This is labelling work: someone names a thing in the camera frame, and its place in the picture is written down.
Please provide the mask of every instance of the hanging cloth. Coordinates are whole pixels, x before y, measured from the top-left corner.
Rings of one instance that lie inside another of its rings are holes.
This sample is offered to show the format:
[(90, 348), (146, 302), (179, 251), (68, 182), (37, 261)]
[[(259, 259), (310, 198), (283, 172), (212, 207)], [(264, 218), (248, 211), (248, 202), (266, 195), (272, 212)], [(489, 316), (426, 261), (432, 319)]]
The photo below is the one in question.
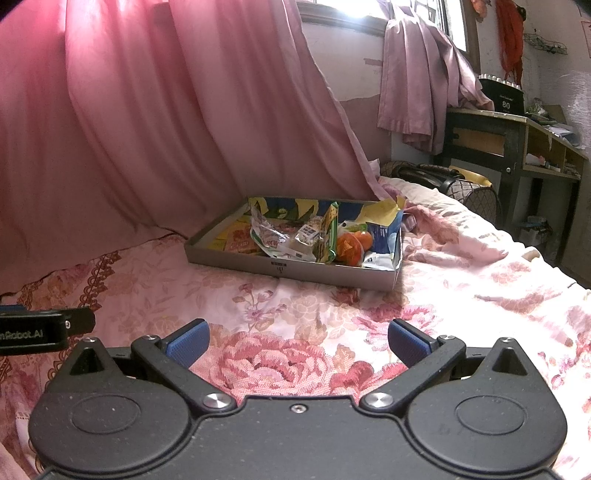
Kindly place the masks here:
[(523, 75), (523, 17), (512, 0), (497, 0), (496, 16), (499, 22), (499, 41), (501, 43), (501, 66), (505, 80), (513, 76), (515, 83), (521, 85)]

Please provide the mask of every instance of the wire basket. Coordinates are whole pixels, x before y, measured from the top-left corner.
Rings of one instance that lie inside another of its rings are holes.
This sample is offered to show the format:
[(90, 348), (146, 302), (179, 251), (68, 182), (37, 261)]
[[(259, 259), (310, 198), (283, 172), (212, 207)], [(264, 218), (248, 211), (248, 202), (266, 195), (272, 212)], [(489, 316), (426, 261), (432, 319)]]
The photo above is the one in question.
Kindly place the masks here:
[(549, 41), (540, 37), (537, 33), (525, 33), (523, 40), (534, 47), (536, 50), (547, 51), (549, 53), (560, 53), (568, 55), (569, 51), (564, 43), (559, 41)]

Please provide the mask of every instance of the wall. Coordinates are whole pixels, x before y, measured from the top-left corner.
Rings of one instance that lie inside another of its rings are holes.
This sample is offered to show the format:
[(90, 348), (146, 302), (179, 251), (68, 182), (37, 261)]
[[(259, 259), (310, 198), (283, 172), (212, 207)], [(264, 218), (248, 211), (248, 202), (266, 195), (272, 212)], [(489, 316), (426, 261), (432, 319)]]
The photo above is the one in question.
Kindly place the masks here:
[[(591, 58), (584, 36), (582, 17), (571, 0), (536, 0), (532, 23), (544, 38), (564, 43), (568, 55), (540, 53), (541, 96), (547, 103), (563, 106), (569, 123), (576, 127), (591, 152)], [(547, 188), (548, 196), (556, 191)], [(558, 197), (564, 201), (565, 194)], [(580, 185), (579, 202), (563, 265), (591, 281), (591, 168), (587, 162)]]
[[(478, 25), (480, 41), (480, 62), (482, 73), (503, 76), (498, 43), (495, 2), (489, 16)], [(576, 127), (583, 137), (587, 150), (591, 148), (591, 59), (585, 41), (577, 5), (572, 0), (517, 0), (525, 7), (528, 18), (525, 32), (534, 29), (550, 41), (564, 43), (569, 55), (551, 54), (524, 46), (523, 87), (526, 103), (534, 97), (541, 97), (547, 104), (563, 106), (569, 123)], [(529, 182), (522, 182), (520, 198), (527, 198)], [(570, 198), (571, 185), (560, 180), (545, 181), (538, 213), (545, 216), (556, 232), (561, 235), (564, 228), (564, 213)], [(582, 251), (591, 257), (591, 168), (586, 166), (573, 222), (570, 241), (565, 252), (563, 265), (579, 276), (591, 277), (591, 261), (582, 261)], [(514, 221), (521, 221), (525, 210), (516, 212)]]
[(430, 156), (377, 127), (384, 39), (347, 28), (304, 23), (310, 52), (369, 160), (425, 163)]
[[(517, 0), (517, 4), (528, 12), (525, 21), (525, 31), (533, 32), (531, 23), (530, 5), (536, 5), (540, 0)], [(501, 49), (499, 46), (499, 27), (496, 21), (496, 0), (492, 0), (492, 6), (488, 8), (488, 16), (477, 25), (478, 40), (480, 44), (480, 70), (497, 77), (504, 78), (505, 72), (501, 67)], [(537, 51), (528, 44), (524, 46), (523, 54), (524, 73), (522, 86), (526, 103), (530, 103), (534, 97), (540, 96), (540, 72), (538, 68)]]

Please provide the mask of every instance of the floral bedsheet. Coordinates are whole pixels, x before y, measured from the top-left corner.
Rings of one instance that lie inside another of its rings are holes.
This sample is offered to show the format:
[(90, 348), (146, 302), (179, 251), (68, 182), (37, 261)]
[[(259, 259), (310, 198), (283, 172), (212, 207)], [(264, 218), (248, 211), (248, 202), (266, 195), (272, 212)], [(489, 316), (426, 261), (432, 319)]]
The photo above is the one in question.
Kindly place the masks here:
[[(408, 197), (417, 221), (404, 237), (401, 274), (389, 293), (190, 265), (183, 238), (169, 235), (53, 272), (2, 303), (90, 306), (94, 334), (107, 346), (129, 345), (145, 333), (165, 336), (203, 317), (211, 342), (191, 370), (238, 400), (247, 394), (358, 400), (405, 370), (388, 349), (394, 317), (470, 346), (513, 336), (569, 422), (555, 470), (566, 480), (591, 478), (589, 291), (457, 202), (401, 180), (381, 182)], [(0, 357), (0, 479), (41, 471), (28, 418), (68, 353)]]

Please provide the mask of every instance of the black box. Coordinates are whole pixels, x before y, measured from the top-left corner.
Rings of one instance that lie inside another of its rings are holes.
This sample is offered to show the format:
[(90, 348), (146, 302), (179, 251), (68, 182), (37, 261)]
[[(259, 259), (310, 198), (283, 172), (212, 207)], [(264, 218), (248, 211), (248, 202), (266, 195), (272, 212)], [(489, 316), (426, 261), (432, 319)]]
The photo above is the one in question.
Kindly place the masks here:
[(482, 92), (495, 104), (495, 112), (511, 113), (525, 116), (523, 90), (515, 83), (506, 82), (492, 77), (481, 75)]

